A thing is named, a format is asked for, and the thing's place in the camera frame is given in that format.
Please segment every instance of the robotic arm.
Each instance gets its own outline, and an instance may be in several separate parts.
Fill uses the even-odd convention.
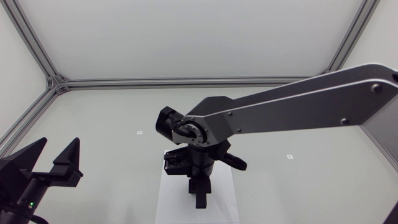
[[[169,175],[190,177],[196,208],[206,208],[214,161],[246,170],[243,160],[227,153],[227,139],[233,134],[360,125],[397,93],[398,72],[364,65],[235,100],[205,98],[185,116],[166,107],[156,130],[188,146],[166,153],[164,169]]]

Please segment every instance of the metal extrusion beam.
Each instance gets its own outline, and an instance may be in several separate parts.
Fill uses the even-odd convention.
[[[0,139],[0,158],[8,156],[33,124],[57,98],[56,89],[46,90]]]
[[[67,82],[67,78],[58,74],[19,3],[16,0],[0,1],[33,58],[42,69],[47,79],[47,88],[52,88],[57,83]]]
[[[341,42],[335,56],[330,62],[324,73],[334,72],[342,68],[349,54],[354,49],[363,30],[365,30],[374,10],[380,0],[363,0],[361,6],[356,13],[343,41]]]
[[[204,88],[279,86],[309,77],[240,77],[240,78],[169,78],[169,79],[110,79],[71,80],[65,84],[70,90],[117,90],[128,88]]]

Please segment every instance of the white enclosure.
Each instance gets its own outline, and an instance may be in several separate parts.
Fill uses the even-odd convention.
[[[165,106],[398,69],[396,0],[0,2],[0,158],[46,137],[33,171],[48,172],[81,140],[77,187],[49,188],[35,212],[49,223],[155,223],[179,147],[155,130]],[[398,209],[397,110],[398,96],[363,126],[229,138],[248,163],[232,169],[240,223],[383,223]],[[213,189],[207,209],[227,214]]]
[[[154,223],[164,150],[181,147],[156,132],[159,111],[169,105],[187,113],[207,96],[237,98],[264,90],[95,90],[60,96],[17,148],[46,136],[34,171],[48,172],[78,136],[84,176],[77,188],[49,188],[36,214],[59,224]],[[243,134],[230,142],[230,153],[248,163],[246,171],[233,169],[241,223],[382,223],[398,198],[398,173],[357,126]],[[187,187],[188,179],[181,194],[188,195]]]

